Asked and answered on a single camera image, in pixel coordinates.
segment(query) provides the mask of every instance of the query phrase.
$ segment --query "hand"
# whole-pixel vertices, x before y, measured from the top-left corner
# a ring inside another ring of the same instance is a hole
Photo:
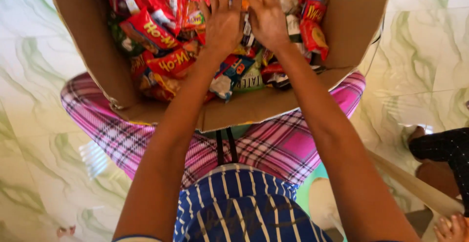
[[[241,42],[241,0],[210,0],[210,13],[205,1],[199,2],[200,11],[205,18],[205,47],[211,53],[219,54],[224,60]]]
[[[263,46],[277,53],[290,43],[279,0],[248,0],[252,33]]]
[[[461,214],[451,216],[451,228],[448,226],[448,220],[440,218],[434,227],[438,242],[463,242],[466,235],[466,220]]]

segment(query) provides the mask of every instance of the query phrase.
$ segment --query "cardboard box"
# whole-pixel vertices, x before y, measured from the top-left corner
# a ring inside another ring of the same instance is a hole
[[[335,87],[361,62],[379,27],[387,0],[329,0],[322,26],[330,53],[328,70],[320,74],[324,85]],[[123,119],[158,122],[166,103],[142,99],[130,79],[130,62],[121,56],[107,28],[107,0],[54,0],[88,72]],[[228,126],[259,123],[298,108],[293,90],[262,89],[235,94],[227,104],[207,103],[196,128],[212,131]]]

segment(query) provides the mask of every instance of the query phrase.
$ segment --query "plaid skirt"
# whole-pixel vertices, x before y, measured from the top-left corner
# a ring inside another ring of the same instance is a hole
[[[354,72],[332,90],[331,95],[350,118],[364,89],[365,78],[360,72]],[[155,127],[129,123],[116,115],[88,73],[68,81],[61,92],[61,100],[73,121],[133,179]],[[252,125],[235,144],[239,163],[292,185],[301,185],[321,162],[300,110]],[[231,161],[228,141],[223,141],[223,152],[225,161]],[[216,140],[194,134],[186,154],[181,189],[189,187],[217,165]]]

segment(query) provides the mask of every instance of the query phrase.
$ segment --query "marble floor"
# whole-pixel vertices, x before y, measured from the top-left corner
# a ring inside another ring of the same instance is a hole
[[[360,65],[352,117],[366,146],[413,172],[404,141],[469,120],[469,0],[390,0],[379,43]],[[52,0],[0,0],[0,241],[110,241],[130,180],[62,109],[85,71]],[[384,176],[405,211],[422,204]]]

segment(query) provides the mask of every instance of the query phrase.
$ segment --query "green snack packet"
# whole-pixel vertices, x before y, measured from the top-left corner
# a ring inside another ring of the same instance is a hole
[[[254,57],[254,64],[233,88],[234,92],[248,92],[264,88],[261,76],[262,49]]]
[[[114,42],[124,53],[124,55],[128,58],[137,57],[145,51],[145,48],[127,37],[125,32],[120,28],[119,23],[124,20],[124,17],[119,16],[111,11],[107,19],[107,25],[109,30],[111,30],[111,35],[113,36]]]

